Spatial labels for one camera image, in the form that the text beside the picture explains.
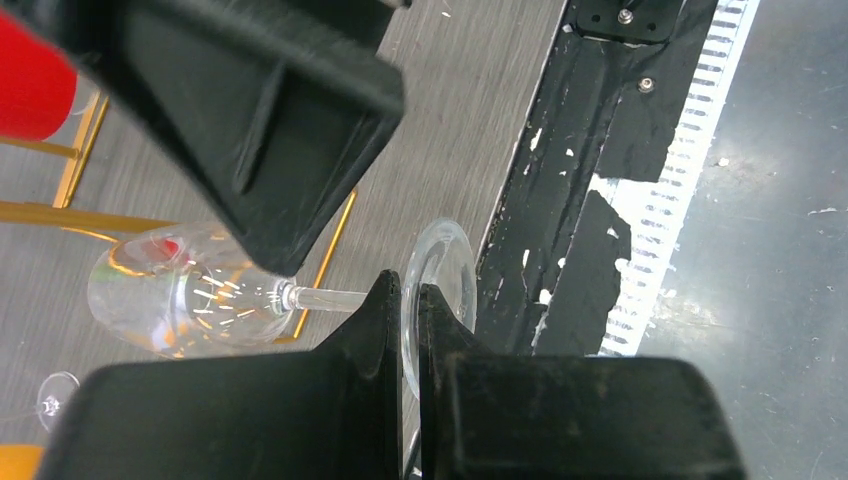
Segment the wine glass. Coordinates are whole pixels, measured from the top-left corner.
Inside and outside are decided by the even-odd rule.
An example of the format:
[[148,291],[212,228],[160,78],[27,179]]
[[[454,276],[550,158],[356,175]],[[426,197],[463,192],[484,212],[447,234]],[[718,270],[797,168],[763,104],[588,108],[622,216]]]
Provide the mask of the wine glass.
[[[474,331],[474,253],[462,228],[439,219],[418,238],[403,283],[401,355],[418,395],[418,293],[438,286]],[[101,255],[88,284],[94,317],[120,338],[170,358],[244,353],[274,341],[301,310],[354,312],[365,293],[297,285],[257,268],[222,225],[145,232]]]
[[26,412],[0,418],[0,423],[37,416],[48,432],[53,430],[59,420],[62,408],[79,388],[79,380],[68,372],[56,372],[48,376],[38,389],[35,405]]

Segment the yellow chair leg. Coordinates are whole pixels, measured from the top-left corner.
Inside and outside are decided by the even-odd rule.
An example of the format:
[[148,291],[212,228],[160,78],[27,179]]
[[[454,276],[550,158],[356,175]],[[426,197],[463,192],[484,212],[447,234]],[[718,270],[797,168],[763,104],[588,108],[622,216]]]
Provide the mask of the yellow chair leg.
[[26,148],[36,152],[46,153],[48,155],[56,155],[58,157],[76,158],[79,150],[65,145],[57,145],[50,142],[26,142],[9,137],[0,137],[0,143],[11,145],[13,147]]
[[62,178],[59,180],[59,187],[56,189],[56,196],[53,199],[53,206],[55,208],[67,208],[71,204],[74,194],[79,187],[85,166],[91,157],[94,142],[97,140],[97,135],[103,126],[103,119],[106,118],[106,111],[109,108],[109,98],[106,97],[101,102],[99,91],[93,93],[92,96],[94,97],[92,101],[93,107],[83,114],[76,136],[74,137],[72,148],[76,154],[67,158],[65,170],[62,172]]
[[149,218],[53,208],[50,205],[37,203],[3,201],[0,201],[0,222],[127,233],[142,233],[174,225],[173,222]]

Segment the orange object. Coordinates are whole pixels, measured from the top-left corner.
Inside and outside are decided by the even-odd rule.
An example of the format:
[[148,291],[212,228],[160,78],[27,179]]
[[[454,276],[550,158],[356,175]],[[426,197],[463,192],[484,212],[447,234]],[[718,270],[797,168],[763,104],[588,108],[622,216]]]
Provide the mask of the orange object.
[[0,445],[0,478],[32,480],[44,449],[35,445]]

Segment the screw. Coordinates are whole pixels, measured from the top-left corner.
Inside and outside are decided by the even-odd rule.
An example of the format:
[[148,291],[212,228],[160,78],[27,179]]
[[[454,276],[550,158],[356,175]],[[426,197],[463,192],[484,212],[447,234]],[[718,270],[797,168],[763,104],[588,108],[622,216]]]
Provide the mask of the screw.
[[639,80],[639,91],[642,93],[648,93],[654,90],[654,79],[645,77],[642,80]]
[[623,8],[620,12],[618,12],[618,23],[622,25],[627,25],[633,21],[633,12],[630,10]]

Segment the red cup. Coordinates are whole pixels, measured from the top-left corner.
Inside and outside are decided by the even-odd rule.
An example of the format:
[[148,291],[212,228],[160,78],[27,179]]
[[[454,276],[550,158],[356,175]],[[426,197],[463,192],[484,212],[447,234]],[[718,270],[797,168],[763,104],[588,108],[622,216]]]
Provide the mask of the red cup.
[[68,118],[76,90],[67,61],[0,11],[0,136],[50,137]]

